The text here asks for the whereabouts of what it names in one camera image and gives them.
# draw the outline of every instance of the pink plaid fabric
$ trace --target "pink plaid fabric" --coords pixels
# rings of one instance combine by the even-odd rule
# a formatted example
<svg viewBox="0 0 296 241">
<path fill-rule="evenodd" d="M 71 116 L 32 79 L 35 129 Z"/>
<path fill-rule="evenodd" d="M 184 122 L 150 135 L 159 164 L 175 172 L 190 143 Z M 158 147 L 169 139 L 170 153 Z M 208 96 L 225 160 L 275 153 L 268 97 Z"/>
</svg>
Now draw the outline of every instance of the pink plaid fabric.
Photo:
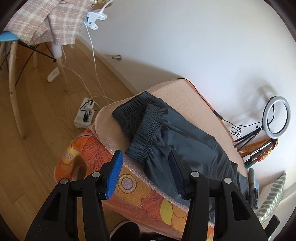
<svg viewBox="0 0 296 241">
<path fill-rule="evenodd" d="M 5 30 L 28 45 L 53 41 L 74 44 L 83 20 L 95 0 L 28 0 L 12 17 Z"/>
</svg>

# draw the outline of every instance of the elastic waistband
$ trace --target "elastic waistband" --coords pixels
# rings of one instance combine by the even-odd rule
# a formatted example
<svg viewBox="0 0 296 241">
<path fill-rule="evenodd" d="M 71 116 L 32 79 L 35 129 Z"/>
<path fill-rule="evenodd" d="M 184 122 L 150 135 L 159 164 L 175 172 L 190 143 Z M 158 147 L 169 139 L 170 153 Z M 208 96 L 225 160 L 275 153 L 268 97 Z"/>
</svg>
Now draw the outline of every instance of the elastic waistband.
<svg viewBox="0 0 296 241">
<path fill-rule="evenodd" d="M 145 158 L 153 142 L 160 119 L 160 108 L 148 104 L 141 124 L 126 154 L 144 166 Z"/>
<path fill-rule="evenodd" d="M 112 115 L 117 121 L 127 120 L 139 112 L 144 112 L 143 109 L 146 108 L 147 103 L 151 102 L 153 99 L 153 95 L 144 91 L 140 95 L 133 97 L 128 102 L 118 106 L 113 111 Z"/>
</svg>

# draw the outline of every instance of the ring light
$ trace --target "ring light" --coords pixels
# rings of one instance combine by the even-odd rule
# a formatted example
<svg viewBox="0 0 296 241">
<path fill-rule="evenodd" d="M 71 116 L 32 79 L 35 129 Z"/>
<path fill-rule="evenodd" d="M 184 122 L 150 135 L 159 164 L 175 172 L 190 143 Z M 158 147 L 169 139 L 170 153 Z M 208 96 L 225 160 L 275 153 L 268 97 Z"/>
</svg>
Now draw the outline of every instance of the ring light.
<svg viewBox="0 0 296 241">
<path fill-rule="evenodd" d="M 273 133 L 270 131 L 267 117 L 268 117 L 268 114 L 269 114 L 270 110 L 272 109 L 273 105 L 277 102 L 281 102 L 285 105 L 286 111 L 287 111 L 287 119 L 286 119 L 286 123 L 285 123 L 284 127 L 279 132 Z M 282 134 L 284 134 L 285 131 L 287 130 L 288 125 L 290 123 L 290 119 L 291 119 L 291 109 L 290 109 L 289 103 L 287 102 L 287 100 L 285 98 L 283 98 L 281 96 L 275 96 L 275 97 L 271 98 L 268 101 L 267 105 L 265 106 L 265 109 L 263 112 L 263 117 L 262 117 L 263 130 L 265 131 L 267 136 L 270 137 L 271 139 L 277 139 Z"/>
</svg>

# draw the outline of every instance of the orange cloth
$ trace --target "orange cloth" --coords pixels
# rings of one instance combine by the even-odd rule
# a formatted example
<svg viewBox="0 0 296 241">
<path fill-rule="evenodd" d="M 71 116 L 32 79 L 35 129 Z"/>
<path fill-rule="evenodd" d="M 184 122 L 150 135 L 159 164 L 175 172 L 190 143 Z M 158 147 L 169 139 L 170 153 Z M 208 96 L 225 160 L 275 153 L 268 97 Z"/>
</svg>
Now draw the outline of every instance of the orange cloth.
<svg viewBox="0 0 296 241">
<path fill-rule="evenodd" d="M 65 151 L 55 169 L 55 179 L 57 182 L 62 178 L 71 180 L 79 165 L 86 165 L 85 176 L 88 176 L 99 171 L 111 158 L 110 152 L 87 129 Z M 122 166 L 114 195 L 103 204 L 152 231 L 179 240 L 182 237 L 187 213 L 152 190 L 125 166 Z M 212 241 L 213 235 L 214 229 L 208 226 L 207 241 Z"/>
</svg>

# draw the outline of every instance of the wooden floor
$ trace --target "wooden floor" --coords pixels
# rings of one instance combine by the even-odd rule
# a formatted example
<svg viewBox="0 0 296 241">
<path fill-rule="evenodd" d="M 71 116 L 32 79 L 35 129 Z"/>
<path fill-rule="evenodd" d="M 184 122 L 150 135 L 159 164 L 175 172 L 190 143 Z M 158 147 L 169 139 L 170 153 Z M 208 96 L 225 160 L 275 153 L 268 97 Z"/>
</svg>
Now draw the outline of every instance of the wooden floor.
<svg viewBox="0 0 296 241">
<path fill-rule="evenodd" d="M 44 44 L 39 50 L 49 54 Z M 64 46 L 64 50 L 66 66 L 81 75 L 93 96 L 102 95 L 91 51 L 78 40 L 73 49 Z M 17 76 L 30 52 L 18 46 Z M 57 64 L 41 54 L 37 55 L 37 62 L 38 68 L 34 69 L 31 58 L 16 87 L 25 140 L 19 136 L 12 112 L 6 63 L 0 71 L 0 213 L 20 240 L 24 240 L 39 208 L 56 185 L 53 172 L 63 152 L 83 131 L 76 128 L 73 121 L 83 98 L 89 97 L 80 78 L 70 70 L 65 69 L 70 84 L 70 91 L 66 93 L 60 77 L 47 82 L 47 76 Z M 108 97 L 118 101 L 133 95 L 98 58 L 96 63 L 98 77 Z M 107 105 L 102 98 L 97 98 L 96 102 Z M 109 230 L 125 220 L 110 210 L 105 214 Z M 84 240 L 81 207 L 79 218 L 80 240 Z"/>
</svg>

